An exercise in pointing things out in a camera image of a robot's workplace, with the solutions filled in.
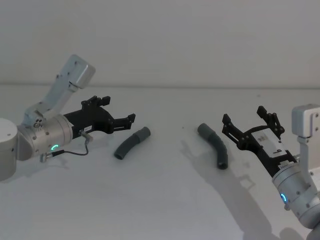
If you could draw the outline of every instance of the gray rubber hose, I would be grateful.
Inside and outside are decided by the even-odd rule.
[[[146,126],[142,128],[141,130],[135,132],[127,138],[121,145],[117,148],[117,150],[114,152],[114,156],[117,159],[124,159],[127,153],[137,144],[143,142],[151,135],[151,132],[149,128]]]
[[[216,166],[218,169],[225,170],[228,168],[228,153],[227,148],[221,138],[213,131],[207,124],[202,123],[198,127],[198,133],[207,142],[210,143],[212,147],[216,149],[217,162]]]

